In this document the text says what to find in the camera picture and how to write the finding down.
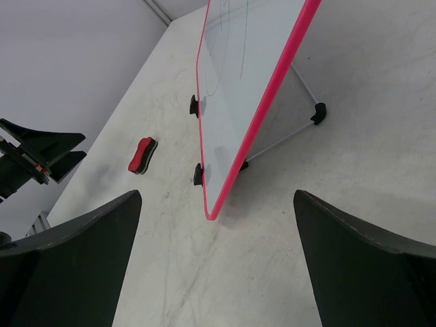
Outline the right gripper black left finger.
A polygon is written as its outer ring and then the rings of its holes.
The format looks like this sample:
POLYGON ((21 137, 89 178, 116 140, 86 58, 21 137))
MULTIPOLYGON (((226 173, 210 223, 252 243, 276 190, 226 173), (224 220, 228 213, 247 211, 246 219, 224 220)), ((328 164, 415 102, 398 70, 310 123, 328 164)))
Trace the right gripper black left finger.
POLYGON ((1 237, 2 326, 111 326, 140 220, 137 190, 33 236, 1 237))

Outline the pink framed whiteboard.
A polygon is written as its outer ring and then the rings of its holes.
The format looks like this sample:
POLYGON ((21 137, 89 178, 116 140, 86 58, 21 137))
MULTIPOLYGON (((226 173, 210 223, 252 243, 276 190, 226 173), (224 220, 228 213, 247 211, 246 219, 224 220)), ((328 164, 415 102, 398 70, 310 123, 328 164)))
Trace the pink framed whiteboard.
POLYGON ((320 6, 319 1, 210 1, 191 110, 200 131, 206 218, 215 220, 320 6))

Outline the red black whiteboard eraser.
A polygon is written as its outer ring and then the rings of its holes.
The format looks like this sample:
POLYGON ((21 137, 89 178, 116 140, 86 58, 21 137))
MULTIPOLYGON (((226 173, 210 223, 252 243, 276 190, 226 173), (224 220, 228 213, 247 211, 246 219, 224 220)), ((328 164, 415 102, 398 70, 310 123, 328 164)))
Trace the red black whiteboard eraser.
POLYGON ((146 137, 139 141, 134 157, 128 165, 128 170, 134 174, 144 174, 153 156, 158 142, 152 137, 146 137))

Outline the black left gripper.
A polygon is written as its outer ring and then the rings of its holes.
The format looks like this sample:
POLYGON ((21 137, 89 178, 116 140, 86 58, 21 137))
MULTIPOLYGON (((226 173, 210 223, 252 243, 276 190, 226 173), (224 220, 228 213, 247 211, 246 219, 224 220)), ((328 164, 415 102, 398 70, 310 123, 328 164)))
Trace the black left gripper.
POLYGON ((60 183, 87 156, 75 148, 86 139, 81 133, 28 129, 1 119, 1 129, 18 141, 1 137, 1 202, 31 179, 47 185, 60 183))

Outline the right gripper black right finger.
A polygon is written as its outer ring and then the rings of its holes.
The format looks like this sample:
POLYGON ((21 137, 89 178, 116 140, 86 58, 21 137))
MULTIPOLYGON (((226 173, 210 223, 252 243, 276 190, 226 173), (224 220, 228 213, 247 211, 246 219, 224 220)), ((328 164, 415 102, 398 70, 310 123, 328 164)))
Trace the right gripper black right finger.
POLYGON ((435 246, 307 191, 296 191, 293 204, 323 326, 435 325, 435 246))

